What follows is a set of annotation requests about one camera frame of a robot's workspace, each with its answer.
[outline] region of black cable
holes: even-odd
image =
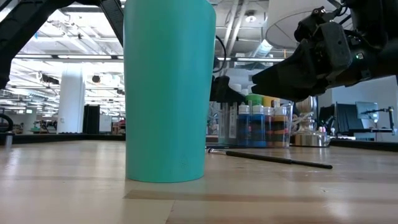
[[[346,14],[348,7],[347,6],[344,6],[344,7],[346,8],[346,9],[344,9],[344,12],[338,14],[337,16],[342,16],[342,15]]]
[[[0,6],[0,12],[10,4],[12,0],[6,0],[1,6]]]
[[[14,122],[12,119],[5,114],[0,114],[0,118],[5,119],[8,122],[8,127],[5,130],[1,130],[2,133],[6,133],[8,131],[12,131],[14,129]]]
[[[218,73],[218,72],[222,71],[222,69],[224,68],[225,63],[226,63],[226,48],[225,48],[224,42],[223,42],[223,40],[221,40],[221,38],[218,37],[217,35],[216,35],[216,38],[217,38],[217,40],[220,42],[221,46],[223,47],[223,50],[224,50],[224,60],[223,60],[223,63],[222,63],[222,65],[221,65],[221,67],[220,67],[218,70],[213,71],[213,73]]]
[[[341,7],[341,4],[336,0],[327,0],[330,4],[335,6],[337,9]]]
[[[348,16],[346,16],[342,21],[340,21],[339,24],[340,24],[340,25],[343,25],[343,24],[344,24],[345,22],[347,22],[348,19],[350,19],[350,18],[351,18],[351,14],[348,15]]]

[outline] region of wall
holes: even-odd
[[[362,82],[355,86],[345,88],[343,86],[328,90],[324,95],[319,96],[318,102],[321,106],[330,106],[332,103],[355,104],[357,101],[375,102],[379,108],[394,107],[394,120],[398,122],[398,86],[395,76]],[[378,128],[389,128],[388,113],[379,113],[380,119],[377,122]],[[374,126],[370,120],[363,120],[364,127]],[[389,133],[377,134],[378,141],[394,141],[398,142],[398,136],[392,136]]]

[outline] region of desk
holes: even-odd
[[[394,152],[244,150],[333,170],[207,154],[204,178],[152,184],[124,179],[124,142],[13,148],[0,150],[0,223],[398,223]]]

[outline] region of bottle cap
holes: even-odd
[[[274,114],[274,109],[271,107],[264,107],[264,115],[272,116]]]
[[[275,108],[275,115],[286,116],[287,115],[287,108],[285,106],[281,106],[281,107]]]
[[[229,84],[229,87],[238,93],[242,91],[242,85],[240,84]]]
[[[245,104],[239,106],[239,114],[250,114],[250,106]]]
[[[264,114],[264,106],[262,105],[253,106],[253,114]]]
[[[249,94],[249,90],[248,89],[243,89],[241,91],[242,95],[247,96]]]

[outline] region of computer screen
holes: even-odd
[[[379,109],[377,103],[356,102],[355,104],[359,119],[379,119],[379,112],[372,112]]]

